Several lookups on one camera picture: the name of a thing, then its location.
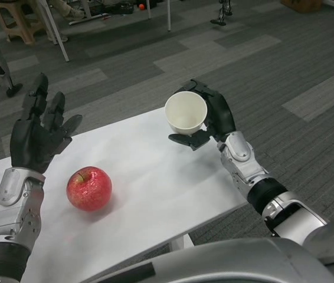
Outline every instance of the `white table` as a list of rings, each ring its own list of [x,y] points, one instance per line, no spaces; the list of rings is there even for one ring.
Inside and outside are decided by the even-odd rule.
[[[92,19],[102,17],[102,15],[96,15],[96,16],[91,15],[89,3],[88,3],[87,0],[81,0],[81,3],[82,3],[82,6],[84,8],[84,11],[86,13],[86,17],[82,20],[79,20],[79,21],[70,22],[69,23],[70,25],[77,24],[79,22],[90,21]],[[65,58],[65,61],[69,62],[70,59],[68,58],[65,46],[64,46],[64,44],[62,42],[62,39],[61,39],[60,31],[58,29],[57,24],[55,23],[55,20],[54,20],[53,15],[50,11],[47,0],[37,0],[37,5],[38,5],[38,7],[41,11],[42,17],[44,18],[44,22],[47,26],[49,34],[51,35],[51,38],[52,38],[52,41],[53,41],[54,45],[57,45],[57,44],[60,45],[60,48],[61,48],[61,51],[62,51],[63,56]],[[150,0],[146,0],[146,6],[147,6],[147,9],[148,9],[148,17],[149,17],[149,19],[151,19]],[[170,5],[170,0],[167,0],[167,22],[168,22],[168,31],[171,31],[171,5]]]
[[[161,108],[73,137],[45,174],[42,230],[23,283],[89,282],[245,204],[215,141],[193,152],[170,133]],[[85,166],[113,182],[110,203],[96,213],[66,197],[69,177]],[[0,160],[0,180],[8,167],[9,158]]]

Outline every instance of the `floor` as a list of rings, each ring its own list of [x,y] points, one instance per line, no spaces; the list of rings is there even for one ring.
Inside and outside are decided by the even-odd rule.
[[[6,42],[0,29],[12,76],[25,84],[11,99],[0,91],[0,159],[9,155],[12,125],[39,72],[48,75],[51,94],[65,93],[67,116],[84,116],[79,133],[162,107],[181,84],[197,78],[225,96],[260,163],[334,219],[334,8],[298,14],[278,1],[242,0],[228,25],[216,27],[209,20],[217,8],[210,0],[173,1],[170,33],[165,2],[150,21],[138,10],[73,27],[57,17],[70,37],[69,63],[45,35],[26,47]],[[199,245],[268,234],[245,206],[190,236]]]

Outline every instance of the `table leg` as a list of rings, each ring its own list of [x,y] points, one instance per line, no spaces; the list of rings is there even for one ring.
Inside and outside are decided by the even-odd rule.
[[[171,0],[167,0],[168,31],[171,31]]]
[[[47,26],[47,30],[51,36],[51,39],[53,41],[53,44],[54,45],[57,45],[57,40],[55,40],[55,36],[54,36],[54,33],[53,33],[53,30],[51,29],[50,27],[50,21],[48,20],[46,14],[45,14],[45,10],[44,10],[44,6],[42,3],[40,3],[40,1],[36,1],[36,5],[38,7],[38,9],[40,10],[40,13],[41,13],[41,16],[45,22],[45,25]]]
[[[54,18],[53,18],[53,15],[51,14],[51,11],[50,11],[50,8],[49,8],[49,5],[47,4],[46,0],[41,0],[43,1],[43,6],[47,12],[47,15],[49,17],[49,21],[51,23],[51,26],[53,27],[53,30],[54,30],[54,34],[55,36],[57,37],[57,41],[61,47],[61,50],[62,50],[62,53],[63,53],[63,56],[65,57],[65,60],[66,62],[69,62],[69,58],[67,56],[67,53],[66,53],[66,49],[65,49],[65,46],[63,45],[63,42],[62,42],[62,39],[61,39],[61,35],[60,35],[60,32],[57,28],[57,24],[55,23],[54,21]]]
[[[171,243],[169,243],[169,250],[170,252],[179,251],[181,249],[186,249],[193,247],[194,244],[191,240],[191,237],[189,237],[188,234],[185,234],[184,236],[177,238],[175,240],[172,240]]]
[[[80,2],[82,3],[83,9],[86,12],[87,20],[92,19],[90,6],[89,6],[89,3],[87,2],[87,0],[81,0]]]
[[[148,8],[148,15],[149,15],[149,19],[151,19],[151,12],[150,12],[150,0],[146,0],[146,6]]]

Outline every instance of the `chair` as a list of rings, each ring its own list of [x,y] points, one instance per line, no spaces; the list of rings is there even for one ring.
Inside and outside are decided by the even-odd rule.
[[[37,7],[31,7],[37,19],[29,19],[24,15],[23,6],[28,5],[27,0],[0,0],[0,23],[7,33],[7,41],[11,37],[21,37],[27,45],[34,45],[34,34],[37,31],[45,30],[45,25],[41,20]],[[2,10],[6,9],[14,19],[14,22],[7,24],[3,18]]]

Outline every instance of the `person's legs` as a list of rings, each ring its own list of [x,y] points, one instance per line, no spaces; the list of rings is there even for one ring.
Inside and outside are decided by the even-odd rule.
[[[49,3],[68,21],[78,21],[84,18],[84,12],[69,6],[63,0],[49,0]]]
[[[71,6],[67,4],[63,0],[49,0],[49,4],[53,5],[53,7],[61,14],[62,17],[67,17],[68,13],[70,13]]]
[[[47,35],[48,35],[48,39],[49,39],[50,41],[53,41],[52,36],[49,34],[49,31],[48,31],[48,29],[46,28],[46,24],[45,24],[45,22],[44,22],[44,18],[43,18],[42,15],[41,15],[41,11],[39,10],[36,1],[37,1],[37,0],[27,0],[28,5],[32,8],[32,10],[33,10],[33,12],[35,13],[35,15],[37,16],[37,18],[39,18],[40,21],[43,22],[43,24],[44,24],[44,26],[45,26],[45,30],[46,30]],[[66,42],[66,41],[68,40],[68,38],[67,38],[66,35],[64,35],[64,34],[62,34],[62,33],[60,33],[60,35],[61,35],[62,42]]]

